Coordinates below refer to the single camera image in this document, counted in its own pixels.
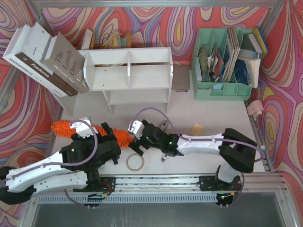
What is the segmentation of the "black silver pen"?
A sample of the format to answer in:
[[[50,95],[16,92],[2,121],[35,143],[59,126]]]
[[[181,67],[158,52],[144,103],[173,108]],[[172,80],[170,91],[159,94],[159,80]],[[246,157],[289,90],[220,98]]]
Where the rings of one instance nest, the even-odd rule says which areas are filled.
[[[163,156],[161,157],[161,161],[162,161],[162,162],[165,162],[166,159],[167,159],[167,155],[163,155]]]

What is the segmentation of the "orange microfiber duster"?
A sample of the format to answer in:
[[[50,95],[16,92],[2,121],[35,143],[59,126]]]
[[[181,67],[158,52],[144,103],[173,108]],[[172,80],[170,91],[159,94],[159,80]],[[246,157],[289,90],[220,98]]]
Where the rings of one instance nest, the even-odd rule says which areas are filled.
[[[68,120],[58,120],[52,123],[51,128],[56,136],[71,138],[71,136],[76,133],[76,130],[70,128],[70,122],[71,121]],[[113,128],[112,130],[117,138],[119,146],[121,148],[128,147],[129,143],[132,141],[129,133],[127,131],[119,130],[116,128]]]

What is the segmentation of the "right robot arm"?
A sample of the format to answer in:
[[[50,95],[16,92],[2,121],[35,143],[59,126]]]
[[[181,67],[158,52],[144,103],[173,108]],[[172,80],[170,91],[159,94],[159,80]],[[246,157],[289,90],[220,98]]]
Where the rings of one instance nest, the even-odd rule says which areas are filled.
[[[166,157],[209,154],[221,156],[216,177],[231,183],[239,173],[252,173],[256,156],[256,142],[235,129],[227,128],[224,133],[206,136],[167,134],[146,120],[135,120],[129,124],[128,132],[134,136],[129,148],[142,156],[141,148],[155,148]]]

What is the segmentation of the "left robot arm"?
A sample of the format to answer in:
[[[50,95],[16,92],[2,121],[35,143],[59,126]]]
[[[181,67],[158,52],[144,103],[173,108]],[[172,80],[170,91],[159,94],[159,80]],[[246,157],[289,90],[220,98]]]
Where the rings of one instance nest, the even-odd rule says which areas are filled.
[[[111,193],[113,188],[99,176],[99,168],[107,161],[116,165],[121,154],[113,130],[107,123],[101,127],[105,135],[88,119],[73,121],[72,143],[53,155],[22,168],[0,169],[0,200],[8,205],[24,203],[41,192],[67,190]]]

